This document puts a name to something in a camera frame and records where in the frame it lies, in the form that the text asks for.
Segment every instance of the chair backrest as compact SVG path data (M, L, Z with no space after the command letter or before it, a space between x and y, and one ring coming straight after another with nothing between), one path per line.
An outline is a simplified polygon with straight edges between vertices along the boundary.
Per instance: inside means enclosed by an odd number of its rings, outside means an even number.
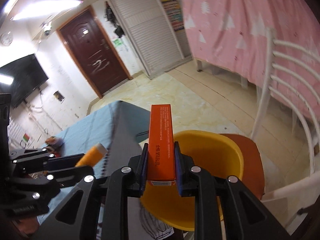
M288 82L282 80L278 76L275 75L277 72L285 72L288 75L291 75L295 79L298 80L298 82L303 83L309 90L310 92L314 95L315 100L317 101L317 104L320 105L320 96L316 92L316 90L308 83L306 79L304 79L301 75L298 73L282 66L274 62L275 57L279 57L285 60L288 60L290 62L295 63L296 65L302 67L306 71L308 71L316 80L320 82L320 74L317 73L314 69L312 69L310 66L302 62L301 60L289 56L287 54L284 54L282 52L279 52L276 50L276 47L278 46L286 46L289 48L297 49L302 51L303 53L307 54L308 56L312 57L314 60L320 63L320 58L313 54L311 51L308 49L292 43L288 41L281 41L276 39L276 32L274 29L267 29L267 55L266 55L266 68L265 68L265 76L264 76L264 82L263 82L263 87L262 87L262 94L261 94L261 100L259 103L259 108L257 112L257 116L254 122L254 126L252 129L252 134L251 134L251 139L254 141L258 129L261 126L262 119L264 118L267 108L268 108L268 103L270 99L270 95L277 95L279 98L281 98L288 106L292 108L292 110L296 113L298 118L300 119L303 129L305 130L306 136L307 136L307 141L308 141L308 150L309 150L309 158L310 158L310 175L312 175L315 171L314 167L314 147L312 143L312 136L310 133L309 126L307 124L307 121L301 111L298 109L298 107L290 100L288 99L284 94L282 94L279 90L271 86L271 82L277 82L278 84L281 84L285 87L287 87L293 94L295 94L307 107L310 116L312 118L312 121L314 123L315 129L316 129L316 134L318 138L318 142L320 142L320 127L319 127L319 122L318 119L315 115L314 110L312 109L310 103L305 99L305 97L291 84Z

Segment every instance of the security camera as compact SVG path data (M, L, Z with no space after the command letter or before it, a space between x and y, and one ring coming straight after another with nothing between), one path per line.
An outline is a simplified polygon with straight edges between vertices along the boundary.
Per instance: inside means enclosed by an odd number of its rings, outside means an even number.
M52 28L51 22L45 24L45 25L43 26L44 35L49 36L49 35L50 35L50 32L51 32L51 28Z

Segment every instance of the barcode label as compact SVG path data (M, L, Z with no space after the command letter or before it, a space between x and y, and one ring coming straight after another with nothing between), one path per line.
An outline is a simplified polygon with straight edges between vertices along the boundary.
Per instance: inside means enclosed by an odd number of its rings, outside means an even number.
M171 186L172 181L150 181L153 186Z

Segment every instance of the orange box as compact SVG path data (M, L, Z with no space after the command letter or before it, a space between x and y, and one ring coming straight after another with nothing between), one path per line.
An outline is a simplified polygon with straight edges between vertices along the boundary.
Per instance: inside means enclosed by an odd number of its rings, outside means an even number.
M154 186L175 181L174 144L170 105L152 105L150 115L147 180Z

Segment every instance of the orange cylinder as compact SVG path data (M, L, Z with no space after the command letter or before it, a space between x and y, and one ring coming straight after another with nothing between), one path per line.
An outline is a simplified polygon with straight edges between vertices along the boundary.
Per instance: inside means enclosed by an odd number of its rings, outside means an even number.
M101 143L97 143L87 151L87 153L77 162L75 167L84 165L93 167L107 154L107 152L107 149Z

